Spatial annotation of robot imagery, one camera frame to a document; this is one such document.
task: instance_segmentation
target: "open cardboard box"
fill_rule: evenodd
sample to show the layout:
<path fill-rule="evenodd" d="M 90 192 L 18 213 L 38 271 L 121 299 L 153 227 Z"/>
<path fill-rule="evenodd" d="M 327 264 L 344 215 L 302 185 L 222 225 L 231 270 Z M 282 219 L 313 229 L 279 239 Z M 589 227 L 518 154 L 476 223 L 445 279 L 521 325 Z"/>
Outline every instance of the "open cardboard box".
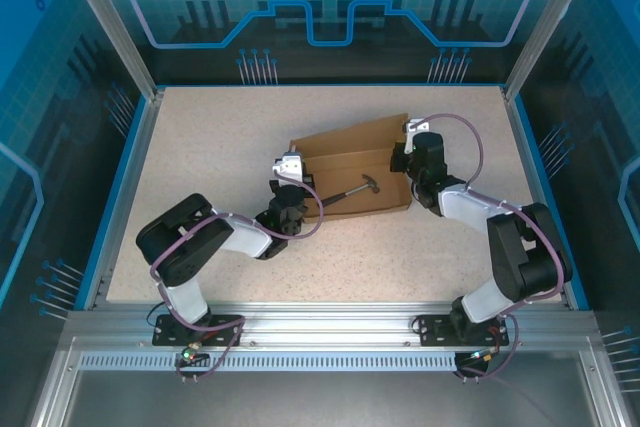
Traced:
<path fill-rule="evenodd" d="M 402 173 L 389 170 L 395 142 L 403 142 L 403 124 L 408 114 L 356 124 L 346 129 L 292 140 L 289 147 L 302 154 L 307 173 L 313 174 L 316 192 L 321 199 L 363 185 L 362 174 L 372 177 L 380 192 L 371 189 L 350 195 L 325 209 L 325 220 L 348 219 L 364 215 L 406 210 L 411 191 Z M 318 206 L 307 199 L 305 222 L 318 219 Z"/>

